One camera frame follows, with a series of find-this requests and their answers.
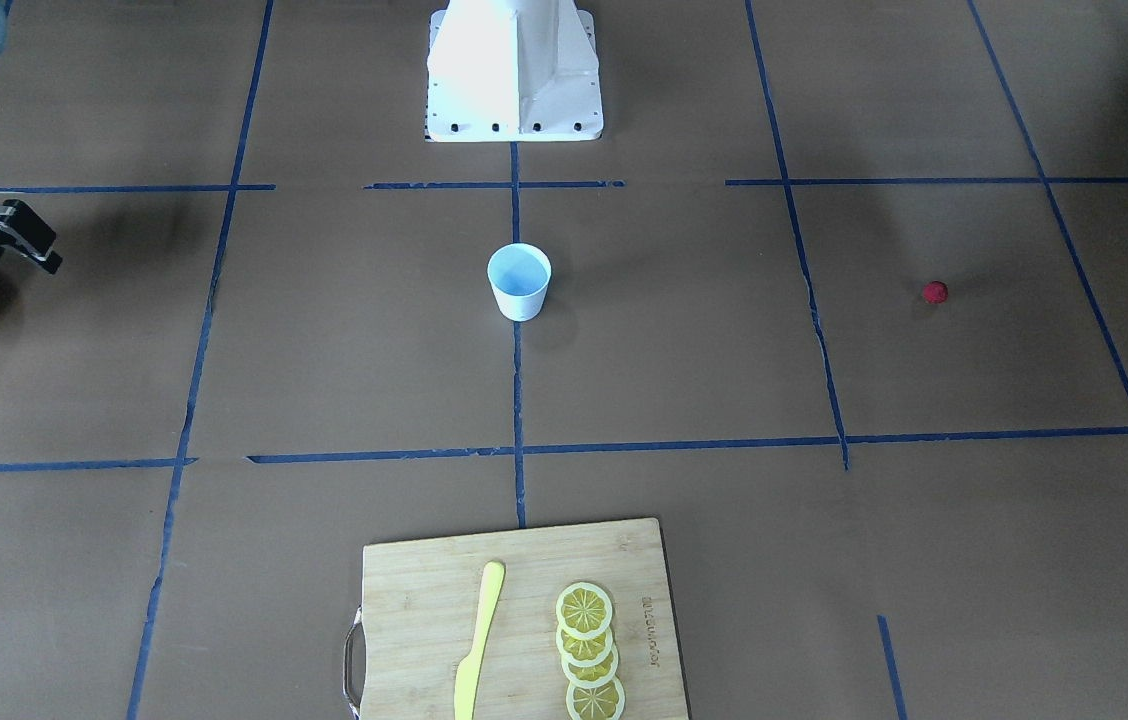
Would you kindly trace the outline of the red strawberry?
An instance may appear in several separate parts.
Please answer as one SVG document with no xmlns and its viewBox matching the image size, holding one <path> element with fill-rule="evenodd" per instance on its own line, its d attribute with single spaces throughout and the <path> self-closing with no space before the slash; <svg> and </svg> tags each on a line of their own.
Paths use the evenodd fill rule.
<svg viewBox="0 0 1128 720">
<path fill-rule="evenodd" d="M 929 281 L 922 287 L 922 299 L 929 305 L 948 302 L 949 287 L 942 281 Z"/>
</svg>

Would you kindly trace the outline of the wooden cutting board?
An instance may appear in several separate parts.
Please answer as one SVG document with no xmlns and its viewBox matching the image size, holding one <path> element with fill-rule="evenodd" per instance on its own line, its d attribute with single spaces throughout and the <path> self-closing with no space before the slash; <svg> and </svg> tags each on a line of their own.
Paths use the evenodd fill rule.
<svg viewBox="0 0 1128 720">
<path fill-rule="evenodd" d="M 473 719 L 570 719 L 555 603 L 573 582 L 615 605 L 620 719 L 687 719 L 663 533 L 654 518 L 369 544 L 346 634 L 343 693 L 354 719 L 455 719 L 456 665 L 472 646 L 482 569 L 506 573 Z"/>
</svg>

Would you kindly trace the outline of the light blue cup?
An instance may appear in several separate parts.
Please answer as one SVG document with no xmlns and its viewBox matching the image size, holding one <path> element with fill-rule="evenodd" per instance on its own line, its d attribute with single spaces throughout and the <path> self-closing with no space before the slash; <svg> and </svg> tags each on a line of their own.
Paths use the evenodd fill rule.
<svg viewBox="0 0 1128 720">
<path fill-rule="evenodd" d="M 549 291 L 549 256 L 531 243 L 509 243 L 488 260 L 486 274 L 497 309 L 512 322 L 528 322 L 541 311 Z"/>
</svg>

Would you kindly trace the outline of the lemon slices row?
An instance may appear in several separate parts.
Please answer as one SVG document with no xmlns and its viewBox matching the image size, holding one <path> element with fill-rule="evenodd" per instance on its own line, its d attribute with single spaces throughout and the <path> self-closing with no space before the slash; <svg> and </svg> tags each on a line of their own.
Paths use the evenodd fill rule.
<svg viewBox="0 0 1128 720">
<path fill-rule="evenodd" d="M 614 630 L 615 605 L 599 583 L 573 582 L 555 603 L 555 643 L 567 690 L 570 719 L 620 719 L 625 688 Z"/>
</svg>

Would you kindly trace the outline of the yellow plastic knife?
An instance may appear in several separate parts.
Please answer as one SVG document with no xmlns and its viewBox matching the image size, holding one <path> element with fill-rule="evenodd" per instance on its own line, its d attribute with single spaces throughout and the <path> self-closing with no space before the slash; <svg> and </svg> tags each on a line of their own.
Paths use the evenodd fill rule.
<svg viewBox="0 0 1128 720">
<path fill-rule="evenodd" d="M 481 592 L 478 592 L 476 611 L 474 611 L 472 646 L 462 660 L 456 665 L 455 670 L 455 719 L 473 719 L 474 717 L 474 705 L 476 705 L 478 688 L 481 688 L 481 671 L 483 660 L 485 660 L 488 634 L 492 624 L 494 624 L 505 573 L 505 567 L 500 561 L 488 561 L 482 569 Z"/>
</svg>

